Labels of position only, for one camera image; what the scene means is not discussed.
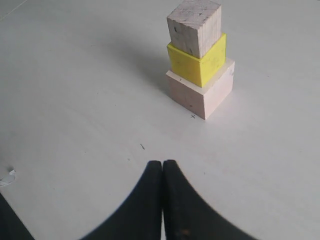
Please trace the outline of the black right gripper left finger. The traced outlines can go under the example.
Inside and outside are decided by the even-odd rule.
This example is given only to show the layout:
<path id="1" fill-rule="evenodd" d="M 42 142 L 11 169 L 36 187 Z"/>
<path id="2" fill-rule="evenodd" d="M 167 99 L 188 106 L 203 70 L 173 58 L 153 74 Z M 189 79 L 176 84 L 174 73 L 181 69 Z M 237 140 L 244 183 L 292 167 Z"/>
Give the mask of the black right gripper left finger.
<path id="1" fill-rule="evenodd" d="M 119 208 L 83 239 L 159 240 L 161 229 L 162 164 L 151 160 Z"/>

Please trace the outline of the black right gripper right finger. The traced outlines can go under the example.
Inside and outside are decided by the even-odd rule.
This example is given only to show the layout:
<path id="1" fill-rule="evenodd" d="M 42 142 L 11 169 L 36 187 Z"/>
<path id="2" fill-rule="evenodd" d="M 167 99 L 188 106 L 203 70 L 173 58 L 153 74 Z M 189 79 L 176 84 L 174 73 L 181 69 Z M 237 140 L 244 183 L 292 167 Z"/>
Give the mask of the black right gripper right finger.
<path id="1" fill-rule="evenodd" d="M 195 191 L 175 160 L 162 168 L 163 216 L 168 240 L 249 240 Z"/>

